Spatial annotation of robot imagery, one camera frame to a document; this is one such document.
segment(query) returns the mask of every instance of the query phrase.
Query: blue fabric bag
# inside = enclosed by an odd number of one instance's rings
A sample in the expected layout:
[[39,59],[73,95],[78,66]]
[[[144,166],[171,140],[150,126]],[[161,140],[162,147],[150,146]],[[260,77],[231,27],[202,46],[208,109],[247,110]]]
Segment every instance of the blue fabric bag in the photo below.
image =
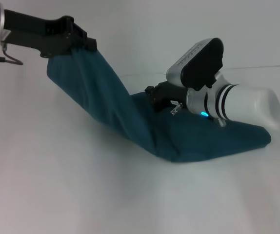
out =
[[271,141],[258,126],[229,121],[222,128],[189,111],[175,116],[170,109],[154,113],[146,94],[130,96],[99,52],[73,50],[71,55],[51,58],[47,74],[93,118],[171,162],[209,160],[265,147]]

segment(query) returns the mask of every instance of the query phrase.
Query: white wall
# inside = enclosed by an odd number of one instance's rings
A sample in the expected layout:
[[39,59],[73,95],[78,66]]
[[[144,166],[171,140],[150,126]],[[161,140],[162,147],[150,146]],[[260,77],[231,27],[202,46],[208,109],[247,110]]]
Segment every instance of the white wall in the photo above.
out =
[[[131,93],[208,37],[223,40],[225,68],[280,65],[280,0],[2,2],[74,16]],[[96,123],[37,51],[9,53],[25,65],[0,65],[0,234],[280,233],[279,136],[245,154],[167,163]],[[224,74],[280,95],[280,67]]]

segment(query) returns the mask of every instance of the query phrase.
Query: blue led light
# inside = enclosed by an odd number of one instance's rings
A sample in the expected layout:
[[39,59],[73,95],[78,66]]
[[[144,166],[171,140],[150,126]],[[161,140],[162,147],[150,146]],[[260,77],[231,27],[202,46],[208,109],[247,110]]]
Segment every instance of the blue led light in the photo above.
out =
[[202,115],[202,116],[205,116],[205,117],[208,117],[208,116],[209,116],[209,115],[208,115],[206,112],[204,112],[204,111],[201,112],[201,115]]

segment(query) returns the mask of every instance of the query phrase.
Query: white plastic casing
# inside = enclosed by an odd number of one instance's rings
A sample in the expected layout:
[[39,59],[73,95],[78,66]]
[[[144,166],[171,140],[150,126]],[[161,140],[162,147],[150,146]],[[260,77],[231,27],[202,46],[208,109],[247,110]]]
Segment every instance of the white plastic casing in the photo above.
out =
[[227,94],[224,108],[232,121],[280,130],[280,102],[270,89],[235,86]]

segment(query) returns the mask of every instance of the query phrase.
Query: black bracket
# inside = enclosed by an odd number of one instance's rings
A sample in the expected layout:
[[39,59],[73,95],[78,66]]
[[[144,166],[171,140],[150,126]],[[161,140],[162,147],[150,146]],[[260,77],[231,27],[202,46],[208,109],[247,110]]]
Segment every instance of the black bracket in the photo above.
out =
[[186,96],[187,88],[175,86],[168,81],[159,83],[157,86],[148,86],[145,93],[150,99],[155,112],[160,112],[167,107],[176,106],[173,102],[182,104],[183,109],[187,109]]
[[4,18],[4,29],[11,33],[2,42],[37,49],[43,58],[67,55],[73,48],[97,51],[97,41],[88,38],[71,16],[45,20],[5,10]]

